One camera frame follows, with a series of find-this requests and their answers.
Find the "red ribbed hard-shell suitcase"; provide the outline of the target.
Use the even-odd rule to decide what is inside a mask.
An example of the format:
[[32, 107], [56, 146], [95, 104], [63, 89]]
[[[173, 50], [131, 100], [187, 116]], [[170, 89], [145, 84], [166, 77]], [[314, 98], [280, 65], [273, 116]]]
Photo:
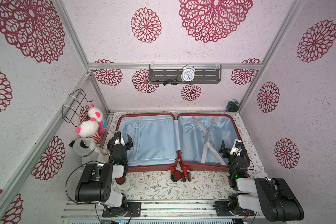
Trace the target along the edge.
[[133, 139], [128, 155], [129, 172], [169, 171], [177, 166], [182, 177], [191, 171], [229, 173], [228, 159], [219, 153], [222, 141], [231, 148], [242, 140], [232, 116], [218, 113], [143, 113], [119, 118], [117, 131]]

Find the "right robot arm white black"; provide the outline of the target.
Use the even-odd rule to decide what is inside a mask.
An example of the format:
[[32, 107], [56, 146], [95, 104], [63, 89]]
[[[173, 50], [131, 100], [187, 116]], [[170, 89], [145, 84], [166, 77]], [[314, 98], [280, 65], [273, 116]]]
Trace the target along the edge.
[[215, 202], [218, 216], [231, 214], [249, 216], [262, 214], [268, 221], [299, 221], [304, 219], [304, 210], [283, 178], [250, 178], [247, 176], [247, 151], [240, 140], [228, 148], [223, 143], [219, 150], [228, 159], [229, 185], [236, 194], [228, 200]]

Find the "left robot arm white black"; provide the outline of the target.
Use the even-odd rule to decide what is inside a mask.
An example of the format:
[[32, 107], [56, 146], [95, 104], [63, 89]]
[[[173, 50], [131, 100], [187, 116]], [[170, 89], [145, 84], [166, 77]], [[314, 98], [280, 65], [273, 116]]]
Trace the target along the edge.
[[104, 206], [103, 217], [135, 216], [123, 193], [112, 189], [113, 179], [118, 184], [126, 181], [128, 172], [127, 151], [133, 148], [133, 139], [125, 140], [120, 131], [115, 132], [108, 142], [107, 149], [99, 147], [92, 138], [78, 138], [69, 144], [76, 154], [82, 157], [82, 171], [70, 201], [77, 204], [101, 204]]

